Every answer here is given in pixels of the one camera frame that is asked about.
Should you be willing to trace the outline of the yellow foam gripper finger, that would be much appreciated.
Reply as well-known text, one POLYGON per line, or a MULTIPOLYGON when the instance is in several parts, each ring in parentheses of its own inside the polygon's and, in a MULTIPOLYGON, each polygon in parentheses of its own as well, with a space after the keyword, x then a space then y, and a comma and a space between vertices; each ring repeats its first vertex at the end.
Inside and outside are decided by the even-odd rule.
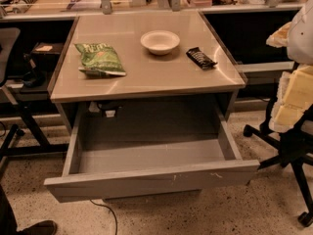
POLYGON ((292 129, 313 105, 313 67, 300 65, 293 72, 284 71, 277 101, 270 114, 269 128, 285 133, 292 129))

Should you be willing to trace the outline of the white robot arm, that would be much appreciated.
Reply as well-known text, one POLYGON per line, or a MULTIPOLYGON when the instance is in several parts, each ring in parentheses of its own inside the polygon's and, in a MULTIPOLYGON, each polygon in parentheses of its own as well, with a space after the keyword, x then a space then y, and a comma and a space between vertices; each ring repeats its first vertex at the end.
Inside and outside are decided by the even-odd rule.
POLYGON ((284 71, 271 110, 269 128, 287 132, 313 105, 313 0, 308 0, 291 22, 266 40, 272 47, 286 47, 288 57, 298 63, 292 72, 284 71))

